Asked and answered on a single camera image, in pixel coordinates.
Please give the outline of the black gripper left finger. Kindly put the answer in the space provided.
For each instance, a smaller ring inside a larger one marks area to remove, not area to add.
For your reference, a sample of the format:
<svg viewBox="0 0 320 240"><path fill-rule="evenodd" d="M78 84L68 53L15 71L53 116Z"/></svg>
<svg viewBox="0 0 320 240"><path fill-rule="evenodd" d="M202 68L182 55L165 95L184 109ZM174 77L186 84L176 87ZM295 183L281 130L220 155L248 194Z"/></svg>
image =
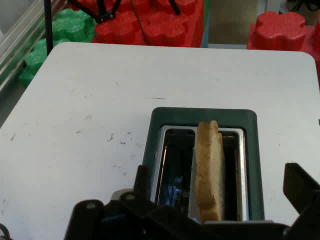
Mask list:
<svg viewBox="0 0 320 240"><path fill-rule="evenodd" d="M139 165L133 190L104 204L90 199L77 203L66 240L194 240L200 226L169 206L150 201L150 175Z"/></svg>

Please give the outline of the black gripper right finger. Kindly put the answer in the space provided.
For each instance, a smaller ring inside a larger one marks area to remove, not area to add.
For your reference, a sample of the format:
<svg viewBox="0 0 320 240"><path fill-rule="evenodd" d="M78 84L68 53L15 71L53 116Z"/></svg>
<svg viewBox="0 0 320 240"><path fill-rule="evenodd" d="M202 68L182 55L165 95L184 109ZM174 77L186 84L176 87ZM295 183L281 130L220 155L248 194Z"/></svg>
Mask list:
<svg viewBox="0 0 320 240"><path fill-rule="evenodd" d="M320 184L299 164L286 163L283 193L299 213L284 232L285 240L318 240L320 238Z"/></svg>

